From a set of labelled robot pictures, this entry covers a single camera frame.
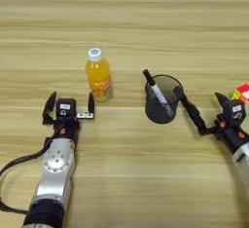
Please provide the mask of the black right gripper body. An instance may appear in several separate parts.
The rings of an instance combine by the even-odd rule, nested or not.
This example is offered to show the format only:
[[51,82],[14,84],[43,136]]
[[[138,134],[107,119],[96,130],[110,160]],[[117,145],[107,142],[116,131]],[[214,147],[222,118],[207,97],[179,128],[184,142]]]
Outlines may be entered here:
[[233,126],[223,114],[217,115],[213,127],[207,128],[205,125],[201,125],[198,132],[200,135],[213,134],[226,144],[231,153],[249,142],[249,134],[240,127],[240,123]]

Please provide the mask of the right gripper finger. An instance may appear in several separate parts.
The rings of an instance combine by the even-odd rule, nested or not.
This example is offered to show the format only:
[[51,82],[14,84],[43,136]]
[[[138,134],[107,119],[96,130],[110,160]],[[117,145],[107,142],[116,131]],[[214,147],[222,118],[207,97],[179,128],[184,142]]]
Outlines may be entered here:
[[220,105],[223,108],[223,113],[225,115],[229,115],[231,113],[230,100],[225,95],[222,95],[220,93],[216,93],[215,96],[217,97]]
[[198,133],[201,135],[207,134],[207,128],[206,128],[205,123],[204,123],[203,119],[201,118],[196,106],[187,99],[185,102],[185,108],[186,108],[190,118],[192,119],[192,121],[196,125]]

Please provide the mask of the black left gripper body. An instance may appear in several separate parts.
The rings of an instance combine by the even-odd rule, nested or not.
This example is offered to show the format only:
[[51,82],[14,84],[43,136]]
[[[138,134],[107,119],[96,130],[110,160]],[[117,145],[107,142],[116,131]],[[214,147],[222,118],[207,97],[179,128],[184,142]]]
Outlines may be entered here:
[[57,116],[54,119],[49,114],[43,115],[44,125],[53,125],[54,137],[66,137],[72,140],[78,139],[81,120],[92,120],[93,113],[79,113],[73,116]]

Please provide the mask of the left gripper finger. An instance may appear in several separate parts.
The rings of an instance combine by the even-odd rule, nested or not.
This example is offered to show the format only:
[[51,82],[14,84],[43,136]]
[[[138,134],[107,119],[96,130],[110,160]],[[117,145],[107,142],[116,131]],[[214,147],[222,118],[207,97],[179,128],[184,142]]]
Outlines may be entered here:
[[88,103],[88,111],[91,114],[94,114],[95,103],[93,93],[89,93],[89,103]]
[[43,119],[44,120],[51,120],[52,117],[50,116],[50,113],[53,111],[54,104],[56,99],[56,92],[53,92],[48,100],[46,101],[44,111],[43,111]]

